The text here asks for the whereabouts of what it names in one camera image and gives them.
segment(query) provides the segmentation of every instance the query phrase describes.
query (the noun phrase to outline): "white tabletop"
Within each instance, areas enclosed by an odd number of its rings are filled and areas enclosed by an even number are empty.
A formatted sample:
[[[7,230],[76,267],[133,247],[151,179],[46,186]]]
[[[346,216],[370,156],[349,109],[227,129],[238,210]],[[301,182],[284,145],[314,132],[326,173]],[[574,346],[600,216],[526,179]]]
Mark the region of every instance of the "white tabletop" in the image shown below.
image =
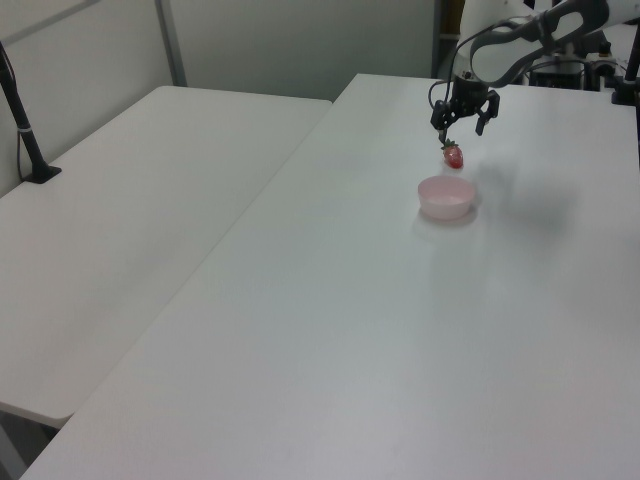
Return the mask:
[[[60,426],[329,102],[163,87],[0,200],[0,409]]]
[[[634,110],[502,89],[441,224],[429,85],[358,76],[24,480],[636,479]]]

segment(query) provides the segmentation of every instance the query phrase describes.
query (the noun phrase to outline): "floor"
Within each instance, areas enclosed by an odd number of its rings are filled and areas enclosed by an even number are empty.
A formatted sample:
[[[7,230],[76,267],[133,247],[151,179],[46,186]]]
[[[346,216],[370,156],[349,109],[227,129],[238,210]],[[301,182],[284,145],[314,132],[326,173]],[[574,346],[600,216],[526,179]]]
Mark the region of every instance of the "floor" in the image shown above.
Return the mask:
[[[0,412],[0,480],[18,480],[56,433],[55,429]]]

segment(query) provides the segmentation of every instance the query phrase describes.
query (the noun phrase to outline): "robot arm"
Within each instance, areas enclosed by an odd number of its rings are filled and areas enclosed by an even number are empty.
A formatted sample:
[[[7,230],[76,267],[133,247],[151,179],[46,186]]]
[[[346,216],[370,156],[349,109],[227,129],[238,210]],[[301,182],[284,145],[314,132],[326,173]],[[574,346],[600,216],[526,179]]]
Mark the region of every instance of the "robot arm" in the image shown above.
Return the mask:
[[[479,116],[476,133],[482,135],[500,105],[489,87],[509,84],[537,58],[588,33],[639,16],[635,0],[565,0],[541,13],[523,0],[467,0],[452,65],[452,97],[436,102],[431,118],[440,140],[458,118],[472,115]]]

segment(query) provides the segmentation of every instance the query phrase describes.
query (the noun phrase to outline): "cable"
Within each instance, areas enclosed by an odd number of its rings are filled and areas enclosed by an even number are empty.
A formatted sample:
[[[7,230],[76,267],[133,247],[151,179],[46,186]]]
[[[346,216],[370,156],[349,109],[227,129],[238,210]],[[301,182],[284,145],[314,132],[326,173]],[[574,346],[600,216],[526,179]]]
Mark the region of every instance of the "cable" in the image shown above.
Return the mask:
[[[446,80],[438,80],[436,83],[434,83],[433,85],[431,85],[431,88],[429,88],[429,105],[431,105],[431,109],[433,109],[433,108],[434,108],[433,100],[431,100],[431,94],[433,93],[433,89],[434,89],[435,87],[437,87],[438,85],[443,85],[443,84],[445,84],[445,83],[447,83],[447,81],[446,81]]]
[[[18,133],[18,135],[17,135],[18,136],[18,147],[17,147],[16,150],[18,152],[18,155],[17,155],[17,160],[16,161],[17,161],[17,164],[18,164],[18,177],[20,177],[20,181],[21,182],[24,182],[24,177],[22,176],[22,167],[20,166],[20,143],[21,143],[20,142],[20,132],[17,132],[17,133]]]
[[[16,72],[13,71],[13,65],[11,65],[11,60],[9,60],[9,56],[7,55],[7,52],[5,52],[4,47],[2,46],[2,44],[0,43],[0,52],[2,53],[2,58],[4,58],[4,61],[6,62],[7,66],[9,67],[9,72],[11,72],[11,79],[13,80],[13,83],[16,83]]]

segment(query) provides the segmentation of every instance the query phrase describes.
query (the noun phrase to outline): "black mount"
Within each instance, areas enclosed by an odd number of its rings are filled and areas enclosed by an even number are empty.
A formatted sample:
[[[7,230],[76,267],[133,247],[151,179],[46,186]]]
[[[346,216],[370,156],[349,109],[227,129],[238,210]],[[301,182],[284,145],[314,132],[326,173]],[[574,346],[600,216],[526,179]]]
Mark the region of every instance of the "black mount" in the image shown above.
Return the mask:
[[[624,78],[615,77],[616,91],[611,94],[611,103],[615,105],[636,105],[636,96],[640,92],[640,82],[638,82],[637,78],[638,67],[640,67],[640,24],[633,40],[627,73],[625,73]]]
[[[27,118],[27,113],[22,106],[22,101],[18,95],[18,87],[16,86],[16,79],[13,76],[11,64],[9,63],[9,57],[0,42],[0,84],[2,84],[2,90],[7,97],[9,108],[13,114],[13,118],[18,126],[18,132],[22,137],[24,146],[29,153],[29,158],[32,164],[32,173],[24,178],[25,182],[32,182],[42,184],[47,180],[55,177],[62,170],[58,167],[52,167],[44,161],[36,137],[31,129],[31,124]]]

